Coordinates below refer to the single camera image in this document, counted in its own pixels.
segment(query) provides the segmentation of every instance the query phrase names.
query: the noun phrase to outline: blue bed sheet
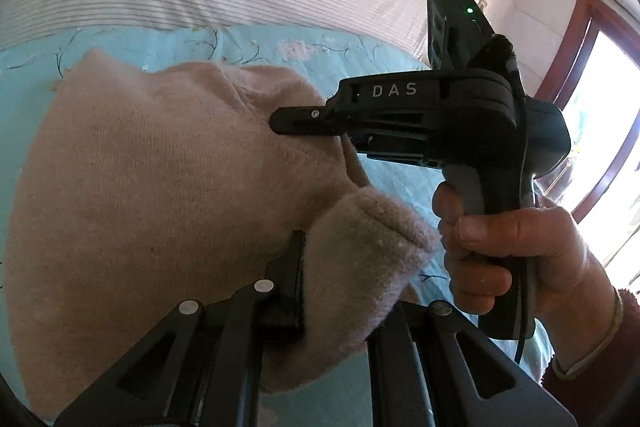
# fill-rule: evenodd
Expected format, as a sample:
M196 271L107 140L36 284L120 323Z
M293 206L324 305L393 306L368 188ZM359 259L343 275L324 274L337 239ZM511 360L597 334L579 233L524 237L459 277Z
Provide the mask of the blue bed sheet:
M113 57L149 72L188 60L213 60L238 66L288 66L308 78L325 98L336 91L342 78L426 68L410 55L373 38L298 26L233 26L171 32L92 26L0 50L0 261L4 256L16 180L31 141L65 70L72 68L92 48L102 48ZM431 212L431 197L442 181L439 171L360 159L377 188L401 198L427 222L437 224ZM423 303L451 300L442 251L423 273L439 276L414 280ZM497 344L513 355L514 343ZM539 378L550 357L550 343L538 324L536 336L527 343L522 365L533 378ZM26 403L1 289L0 371ZM260 425L369 427L372 418L366 355L344 362L322 380L303 389L262 397Z

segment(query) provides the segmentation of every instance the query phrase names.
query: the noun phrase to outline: maroon sleeve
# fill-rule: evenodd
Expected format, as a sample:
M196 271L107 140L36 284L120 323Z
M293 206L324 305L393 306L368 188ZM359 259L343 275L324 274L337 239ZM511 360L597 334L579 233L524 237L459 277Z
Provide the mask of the maroon sleeve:
M640 307L630 292L620 290L620 296L624 311L620 329L603 352L571 380L558 378L551 364L542 379L543 387L571 411L580 427L592 425L605 412L624 414L625 426L640 426ZM614 406L624 411L613 413Z

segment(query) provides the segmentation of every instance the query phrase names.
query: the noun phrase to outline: bed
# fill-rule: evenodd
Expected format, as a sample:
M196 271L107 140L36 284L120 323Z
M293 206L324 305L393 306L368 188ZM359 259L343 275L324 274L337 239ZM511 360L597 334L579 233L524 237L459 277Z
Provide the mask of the bed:
M99 47L145 71L187 60L288 66L324 97L348 76L420 70L426 0L0 0L0 259L15 182L57 85ZM439 171L361 158L372 183L432 225ZM423 303L452 300L440 252L415 278ZM515 345L497 344L513 356ZM551 357L542 326L523 368L540 379ZM26 402L0 290L0 372ZM262 397L260 425L372 423L366 355L293 393Z

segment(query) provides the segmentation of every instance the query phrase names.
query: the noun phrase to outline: beige sweater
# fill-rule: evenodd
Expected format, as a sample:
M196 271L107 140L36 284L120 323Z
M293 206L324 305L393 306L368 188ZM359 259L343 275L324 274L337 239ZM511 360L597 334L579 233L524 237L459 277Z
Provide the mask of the beige sweater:
M356 353L437 233L368 187L348 140L278 136L322 100L293 71L187 63L143 73L92 51L65 77L18 182L6 250L10 331L34 411L53 418L187 298L260 279L294 229L306 334L269 351L292 389Z

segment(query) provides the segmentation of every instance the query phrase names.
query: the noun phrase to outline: gray trigger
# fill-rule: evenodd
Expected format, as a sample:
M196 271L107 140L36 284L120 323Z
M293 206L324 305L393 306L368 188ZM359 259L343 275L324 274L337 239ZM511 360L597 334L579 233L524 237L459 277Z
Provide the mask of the gray trigger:
M445 165L445 181L455 188L465 205L465 214L484 214L484 197L478 171L468 165Z

